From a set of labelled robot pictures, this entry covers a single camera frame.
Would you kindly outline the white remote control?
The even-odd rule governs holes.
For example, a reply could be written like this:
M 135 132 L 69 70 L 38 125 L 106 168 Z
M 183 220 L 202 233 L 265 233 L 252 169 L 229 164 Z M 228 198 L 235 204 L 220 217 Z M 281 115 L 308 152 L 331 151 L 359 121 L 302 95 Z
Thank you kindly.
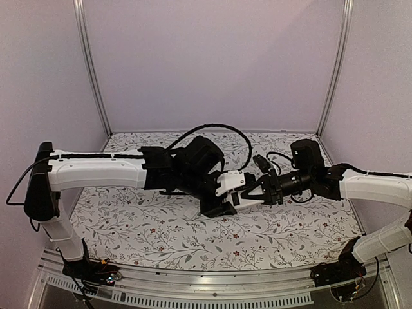
M 246 209 L 249 207 L 253 207 L 260 203 L 259 201 L 256 200 L 243 200 L 240 196 L 241 191 L 235 191 L 231 190 L 227 193 L 226 198 L 223 199 L 224 202 L 231 202 L 231 204 L 234 206 L 236 210 L 240 209 Z

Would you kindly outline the white battery cover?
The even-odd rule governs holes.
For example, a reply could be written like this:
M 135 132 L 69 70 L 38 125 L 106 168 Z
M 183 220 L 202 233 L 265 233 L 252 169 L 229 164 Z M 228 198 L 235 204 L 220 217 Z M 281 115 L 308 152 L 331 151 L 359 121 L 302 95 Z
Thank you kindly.
M 198 215 L 198 210 L 195 208 L 187 209 L 184 213 L 184 217 L 187 218 L 188 220 L 195 219 L 197 215 Z

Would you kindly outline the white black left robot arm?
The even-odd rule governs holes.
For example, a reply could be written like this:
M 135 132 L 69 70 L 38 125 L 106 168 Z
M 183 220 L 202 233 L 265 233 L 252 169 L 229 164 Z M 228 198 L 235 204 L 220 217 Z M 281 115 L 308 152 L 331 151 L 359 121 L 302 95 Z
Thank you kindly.
M 214 171 L 223 161 L 222 151 L 201 136 L 183 148 L 141 147 L 117 153 L 71 153 L 43 142 L 35 162 L 23 173 L 29 179 L 21 206 L 45 228 L 74 273 L 91 279 L 95 264 L 86 258 L 82 240 L 60 205 L 61 191 L 107 186 L 164 190 L 167 194 L 179 190 L 199 199 L 202 213 L 213 218 L 234 214 L 234 207 L 224 199 L 245 181 L 241 171 Z

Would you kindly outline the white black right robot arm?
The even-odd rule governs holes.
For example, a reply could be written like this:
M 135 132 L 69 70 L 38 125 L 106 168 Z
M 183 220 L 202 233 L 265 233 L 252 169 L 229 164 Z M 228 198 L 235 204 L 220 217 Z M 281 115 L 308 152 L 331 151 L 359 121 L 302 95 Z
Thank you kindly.
M 285 196 L 309 190 L 330 200 L 371 200 L 411 208 L 411 175 L 363 171 L 350 164 L 327 167 L 316 141 L 302 139 L 290 146 L 294 171 L 277 175 L 266 160 L 255 156 L 263 175 L 239 194 L 239 202 L 279 204 Z M 333 267 L 339 281 L 356 273 L 358 265 L 411 244 L 411 214 L 381 229 L 349 241 Z

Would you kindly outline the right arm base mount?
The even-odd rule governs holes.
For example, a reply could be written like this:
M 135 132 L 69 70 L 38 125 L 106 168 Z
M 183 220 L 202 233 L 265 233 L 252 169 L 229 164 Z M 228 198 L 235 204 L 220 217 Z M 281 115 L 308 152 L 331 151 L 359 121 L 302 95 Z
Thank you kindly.
M 316 287 L 332 285 L 366 275 L 363 263 L 353 256 L 353 248 L 360 236 L 349 240 L 333 263 L 320 263 L 310 269 L 310 278 Z

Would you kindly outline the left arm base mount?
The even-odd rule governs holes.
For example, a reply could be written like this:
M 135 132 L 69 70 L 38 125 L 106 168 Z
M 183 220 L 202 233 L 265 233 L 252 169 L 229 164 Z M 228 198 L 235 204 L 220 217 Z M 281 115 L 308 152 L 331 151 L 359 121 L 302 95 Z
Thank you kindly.
M 93 286 L 113 286 L 115 282 L 122 279 L 120 269 L 110 264 L 109 259 L 104 259 L 99 262 L 90 260 L 87 244 L 84 239 L 81 239 L 81 241 L 83 256 L 80 260 L 68 261 L 61 254 L 64 263 L 62 271 L 64 275 L 80 279 L 83 283 Z

